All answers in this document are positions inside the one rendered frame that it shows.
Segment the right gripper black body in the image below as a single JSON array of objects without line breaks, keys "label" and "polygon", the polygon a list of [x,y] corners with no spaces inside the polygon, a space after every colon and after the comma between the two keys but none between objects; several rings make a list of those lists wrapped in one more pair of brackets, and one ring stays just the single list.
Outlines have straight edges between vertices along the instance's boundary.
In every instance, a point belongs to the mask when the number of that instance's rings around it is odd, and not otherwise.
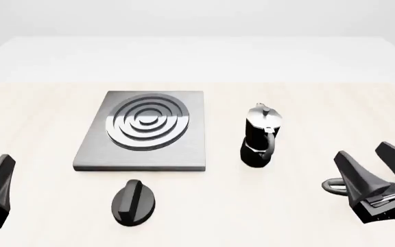
[{"label": "right gripper black body", "polygon": [[364,224],[395,220],[395,183],[383,193],[367,197],[351,208]]}]

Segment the flat black stove plate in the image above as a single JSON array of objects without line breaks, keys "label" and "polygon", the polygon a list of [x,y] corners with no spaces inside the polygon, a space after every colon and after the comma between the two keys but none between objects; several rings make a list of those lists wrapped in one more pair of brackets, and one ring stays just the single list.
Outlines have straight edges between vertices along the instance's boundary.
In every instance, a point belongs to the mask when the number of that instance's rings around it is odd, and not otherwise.
[{"label": "flat black stove plate", "polygon": [[203,172],[202,91],[108,91],[73,160],[76,171]]}]

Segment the black and silver moka pot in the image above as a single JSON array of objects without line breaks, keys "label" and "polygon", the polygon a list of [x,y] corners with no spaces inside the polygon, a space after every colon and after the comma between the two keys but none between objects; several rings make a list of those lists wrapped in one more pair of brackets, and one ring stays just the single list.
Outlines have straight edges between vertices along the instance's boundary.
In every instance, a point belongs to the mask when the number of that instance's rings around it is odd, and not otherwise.
[{"label": "black and silver moka pot", "polygon": [[282,122],[283,117],[276,110],[262,103],[248,111],[245,137],[240,148],[241,160],[247,166],[263,168],[269,164]]}]

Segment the round black stove knob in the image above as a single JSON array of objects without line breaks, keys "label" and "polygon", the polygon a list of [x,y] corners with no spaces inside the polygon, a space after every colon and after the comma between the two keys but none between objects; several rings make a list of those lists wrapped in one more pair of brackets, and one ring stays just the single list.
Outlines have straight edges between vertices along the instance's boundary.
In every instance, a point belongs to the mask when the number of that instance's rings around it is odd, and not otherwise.
[{"label": "round black stove knob", "polygon": [[153,214],[156,199],[153,191],[140,180],[129,180],[112,199],[111,212],[122,226],[138,226]]}]

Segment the small grey rounded plate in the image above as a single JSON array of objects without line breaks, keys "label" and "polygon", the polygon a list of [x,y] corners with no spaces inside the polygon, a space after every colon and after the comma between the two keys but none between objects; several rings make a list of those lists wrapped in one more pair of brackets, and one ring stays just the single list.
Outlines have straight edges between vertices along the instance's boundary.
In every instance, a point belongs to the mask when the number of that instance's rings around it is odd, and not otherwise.
[{"label": "small grey rounded plate", "polygon": [[343,178],[329,178],[321,184],[321,187],[323,188],[323,190],[333,195],[348,195]]}]

